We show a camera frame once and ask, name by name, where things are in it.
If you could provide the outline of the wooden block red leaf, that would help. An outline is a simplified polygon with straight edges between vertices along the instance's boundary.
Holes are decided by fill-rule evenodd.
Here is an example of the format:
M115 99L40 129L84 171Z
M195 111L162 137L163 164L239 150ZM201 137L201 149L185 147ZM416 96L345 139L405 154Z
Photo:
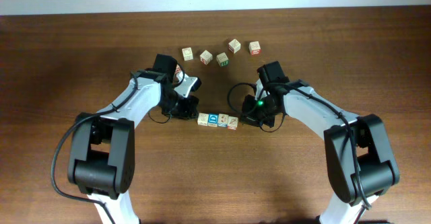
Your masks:
M235 116L228 117L227 128L231 130L236 130L238 127L238 118Z

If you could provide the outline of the wooden block green yellow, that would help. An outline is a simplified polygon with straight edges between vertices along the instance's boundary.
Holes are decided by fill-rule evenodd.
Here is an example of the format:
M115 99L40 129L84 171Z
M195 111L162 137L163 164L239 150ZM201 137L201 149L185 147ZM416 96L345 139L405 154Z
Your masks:
M207 126L208 118L209 118L209 114L200 112L197 119L198 125Z

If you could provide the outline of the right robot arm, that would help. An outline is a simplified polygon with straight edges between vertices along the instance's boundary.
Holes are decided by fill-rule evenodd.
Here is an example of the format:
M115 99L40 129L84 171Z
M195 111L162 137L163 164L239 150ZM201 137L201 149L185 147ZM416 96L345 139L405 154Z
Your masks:
M372 203L400 180L381 118L341 109L307 82L290 81L277 61L259 67L257 73L254 94L245 97L240 121L272 133L280 114L300 121L322 138L333 196L317 221L359 223Z

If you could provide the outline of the blue 5 wooden block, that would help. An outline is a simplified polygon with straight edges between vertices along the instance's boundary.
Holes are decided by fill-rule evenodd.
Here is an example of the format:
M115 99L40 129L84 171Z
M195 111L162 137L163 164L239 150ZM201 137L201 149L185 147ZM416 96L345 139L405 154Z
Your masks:
M227 127L229 116L227 114L218 114L218 126Z

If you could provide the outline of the blue D wooden block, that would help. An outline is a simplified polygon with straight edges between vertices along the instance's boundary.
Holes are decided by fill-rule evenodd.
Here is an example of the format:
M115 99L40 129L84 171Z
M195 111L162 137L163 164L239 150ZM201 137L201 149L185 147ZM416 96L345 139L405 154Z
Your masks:
M209 114L207 125L212 127L218 127L218 114Z

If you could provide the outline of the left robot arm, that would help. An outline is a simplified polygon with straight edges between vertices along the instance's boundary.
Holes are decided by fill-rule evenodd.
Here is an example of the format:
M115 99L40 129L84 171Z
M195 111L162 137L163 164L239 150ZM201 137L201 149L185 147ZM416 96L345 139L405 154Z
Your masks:
M156 106L168 118L196 118L201 80L158 54L153 67L131 73L127 88L95 114L81 113L71 130L68 180L96 205L103 223L140 223L129 187L135 172L135 129Z

